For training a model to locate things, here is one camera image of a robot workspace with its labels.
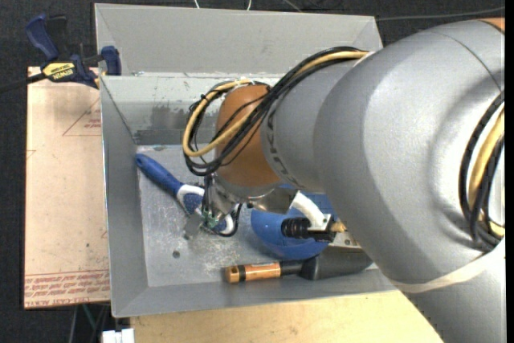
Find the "yellow cable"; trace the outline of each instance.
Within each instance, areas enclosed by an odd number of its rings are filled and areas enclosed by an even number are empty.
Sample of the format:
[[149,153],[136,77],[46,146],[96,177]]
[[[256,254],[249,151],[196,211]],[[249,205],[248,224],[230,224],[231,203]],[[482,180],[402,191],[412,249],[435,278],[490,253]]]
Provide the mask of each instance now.
[[[203,156],[206,153],[209,153],[212,149],[214,149],[217,145],[219,145],[220,141],[225,138],[225,133],[221,136],[219,136],[216,140],[209,143],[206,147],[193,151],[189,148],[188,142],[190,140],[191,131],[193,129],[194,122],[198,118],[199,114],[202,112],[203,108],[207,106],[212,101],[212,98],[218,93],[218,92],[225,92],[227,90],[230,90],[232,88],[235,88],[236,86],[240,86],[243,84],[249,84],[251,83],[251,80],[249,79],[243,79],[243,80],[236,80],[234,82],[230,82],[227,84],[224,84],[222,86],[219,86],[213,90],[211,90],[209,93],[206,94],[206,96],[202,99],[200,104],[196,107],[196,109],[191,114],[190,120],[188,121],[186,125],[186,129],[184,130],[184,136],[182,138],[182,149],[184,150],[184,154],[189,157],[200,157]],[[242,123],[238,121],[234,124],[234,126],[239,125],[239,123]]]
[[[309,62],[305,64],[296,74],[295,76],[299,75],[303,71],[306,71],[312,67],[317,66],[321,63],[326,63],[332,60],[340,60],[340,59],[360,59],[361,57],[364,57],[367,55],[367,51],[338,51],[335,53],[332,53],[330,55],[321,56],[318,59],[314,59],[312,62]],[[239,86],[241,84],[249,84],[251,83],[250,80],[239,80],[235,82],[230,82],[228,84],[224,84],[221,86],[221,88],[216,88],[215,90],[211,91],[210,93],[207,93],[207,96],[205,99],[202,100],[202,102],[196,107],[196,109],[191,114],[190,120],[186,126],[186,130],[184,132],[184,137],[182,138],[182,149],[184,150],[184,154],[188,157],[200,157],[204,154],[209,153],[211,150],[215,149],[218,145],[220,145],[224,140],[226,140],[228,137],[232,136],[233,134],[237,133],[241,127],[243,126],[243,123],[246,121],[246,119],[251,115],[251,112],[243,116],[241,119],[236,121],[230,128],[228,128],[225,132],[223,132],[221,135],[219,135],[216,139],[214,139],[211,143],[206,145],[205,147],[199,149],[199,150],[191,150],[188,146],[188,142],[190,140],[191,130],[193,128],[193,124],[198,118],[198,115],[202,112],[203,108],[210,102],[210,98],[214,97],[214,95],[217,92],[225,92],[228,91],[235,86]]]
[[[496,118],[495,124],[492,126],[491,131],[487,135],[484,143],[480,147],[479,153],[476,157],[475,164],[471,170],[471,176],[468,186],[468,198],[470,209],[475,208],[476,196],[478,194],[480,183],[483,180],[483,176],[487,172],[487,162],[491,158],[492,152],[495,148],[496,142],[505,133],[505,107],[501,109],[500,114]],[[491,229],[496,235],[503,237],[505,236],[504,227],[491,222]]]

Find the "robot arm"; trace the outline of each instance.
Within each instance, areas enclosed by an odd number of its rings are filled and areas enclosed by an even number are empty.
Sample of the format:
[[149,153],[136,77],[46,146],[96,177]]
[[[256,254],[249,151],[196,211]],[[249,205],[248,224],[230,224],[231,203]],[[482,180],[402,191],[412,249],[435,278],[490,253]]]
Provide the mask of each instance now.
[[232,88],[215,161],[186,154],[208,206],[221,218],[283,182],[326,193],[446,343],[506,341],[503,30],[453,23],[315,55],[283,89]]

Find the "brass part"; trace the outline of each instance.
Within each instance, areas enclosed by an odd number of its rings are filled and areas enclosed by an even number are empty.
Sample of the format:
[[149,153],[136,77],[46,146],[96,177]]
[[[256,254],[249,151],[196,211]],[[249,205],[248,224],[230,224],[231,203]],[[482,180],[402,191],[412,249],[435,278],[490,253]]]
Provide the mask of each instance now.
[[225,268],[225,280],[228,283],[239,283],[241,276],[237,266],[230,266]]
[[246,281],[277,279],[280,277],[280,263],[245,264]]
[[347,229],[343,222],[334,222],[334,223],[332,223],[332,225],[330,227],[330,231],[335,231],[337,233],[344,233],[345,231],[347,231]]

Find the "white plastic part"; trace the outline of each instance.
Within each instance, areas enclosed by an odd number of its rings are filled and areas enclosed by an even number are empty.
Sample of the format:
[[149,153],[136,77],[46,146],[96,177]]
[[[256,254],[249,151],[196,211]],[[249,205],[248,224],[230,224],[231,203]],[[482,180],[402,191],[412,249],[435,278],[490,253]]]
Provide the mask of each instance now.
[[[192,186],[192,185],[184,185],[177,192],[177,201],[180,202],[182,206],[184,206],[184,196],[186,194],[197,194],[198,196],[203,196],[205,190],[202,187]],[[200,211],[200,205],[194,210],[197,214],[202,214]],[[222,235],[227,235],[234,230],[234,219],[229,214],[225,216],[226,227],[224,230],[220,231]]]
[[120,332],[106,330],[102,333],[101,343],[135,343],[134,329],[123,329]]
[[325,216],[320,208],[305,194],[298,192],[292,199],[291,207],[301,211],[309,219],[314,227],[321,227],[324,224]]

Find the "blue clamp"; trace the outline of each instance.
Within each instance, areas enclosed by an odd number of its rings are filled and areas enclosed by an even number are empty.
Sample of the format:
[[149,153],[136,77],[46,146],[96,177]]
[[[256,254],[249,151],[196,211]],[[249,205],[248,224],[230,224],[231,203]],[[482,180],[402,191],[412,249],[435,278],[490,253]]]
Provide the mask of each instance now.
[[41,13],[29,21],[25,32],[32,45],[42,51],[46,58],[41,65],[42,76],[38,80],[46,78],[52,82],[75,82],[97,88],[98,76],[89,69],[89,65],[102,60],[107,64],[108,75],[121,75],[120,56],[114,46],[106,46],[100,55],[86,59],[77,54],[68,55],[64,16],[50,18],[47,22],[47,16]]

